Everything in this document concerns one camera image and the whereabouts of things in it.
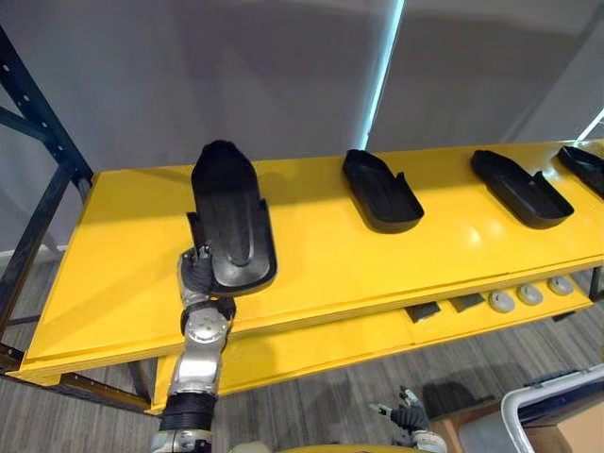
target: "metal shelving rack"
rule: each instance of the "metal shelving rack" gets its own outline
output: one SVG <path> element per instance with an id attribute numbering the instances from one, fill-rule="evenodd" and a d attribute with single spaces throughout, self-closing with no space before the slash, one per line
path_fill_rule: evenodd
<path id="1" fill-rule="evenodd" d="M 44 233 L 69 183 L 74 184 L 84 201 L 92 185 L 93 172 L 27 71 L 2 27 L 0 27 L 0 83 L 23 115 L 20 116 L 0 107 L 0 124 L 40 141 L 58 165 L 0 280 L 1 341 L 9 324 L 37 321 L 36 316 L 12 320 L 10 316 L 23 289 L 27 273 L 38 253 Z M 6 376 L 6 372 L 19 369 L 23 357 L 23 351 L 0 343 L 0 377 L 35 385 Z M 128 364 L 128 368 L 137 391 L 135 394 L 77 373 L 66 373 L 61 376 L 58 385 L 40 388 L 107 406 L 143 412 L 149 408 L 150 396 L 141 364 L 132 362 Z"/>

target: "round knob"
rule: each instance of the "round knob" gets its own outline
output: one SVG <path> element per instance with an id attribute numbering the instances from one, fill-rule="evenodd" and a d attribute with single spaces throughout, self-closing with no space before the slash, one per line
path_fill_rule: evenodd
<path id="1" fill-rule="evenodd" d="M 569 295 L 573 292 L 573 284 L 565 277 L 552 277 L 547 281 L 547 286 L 557 295 Z"/>
<path id="2" fill-rule="evenodd" d="M 527 305 L 539 305 L 544 301 L 544 296 L 541 292 L 528 284 L 518 288 L 518 297 Z"/>
<path id="3" fill-rule="evenodd" d="M 516 306 L 512 297 L 503 291 L 493 291 L 489 296 L 489 305 L 500 313 L 509 313 Z"/>

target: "white wall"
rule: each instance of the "white wall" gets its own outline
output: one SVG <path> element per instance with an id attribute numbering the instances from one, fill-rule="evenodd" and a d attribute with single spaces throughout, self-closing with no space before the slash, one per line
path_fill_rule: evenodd
<path id="1" fill-rule="evenodd" d="M 98 171 L 192 163 L 218 138 L 251 159 L 343 153 L 393 3 L 29 0 L 4 2 L 0 23 Z M 54 168 L 12 135 L 0 127 L 0 250 Z M 62 204 L 57 243 L 80 206 L 74 193 Z"/>

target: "robotic arm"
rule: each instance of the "robotic arm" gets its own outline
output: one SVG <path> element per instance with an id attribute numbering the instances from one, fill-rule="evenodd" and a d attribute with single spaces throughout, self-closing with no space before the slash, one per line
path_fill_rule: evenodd
<path id="1" fill-rule="evenodd" d="M 210 299 L 212 273 L 207 250 L 184 252 L 178 271 L 185 349 L 176 365 L 151 451 L 210 453 L 221 353 L 235 317 L 235 303 L 230 297 Z"/>

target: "cardboard box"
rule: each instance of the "cardboard box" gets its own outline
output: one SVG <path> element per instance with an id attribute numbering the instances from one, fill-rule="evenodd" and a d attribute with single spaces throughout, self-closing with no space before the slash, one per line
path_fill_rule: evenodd
<path id="1" fill-rule="evenodd" d="M 460 426 L 499 411 L 500 402 L 489 402 L 432 420 L 430 430 L 446 442 L 447 453 L 464 453 L 458 432 Z"/>
<path id="2" fill-rule="evenodd" d="M 545 417 L 525 432 L 536 453 L 604 452 L 604 401 Z"/>

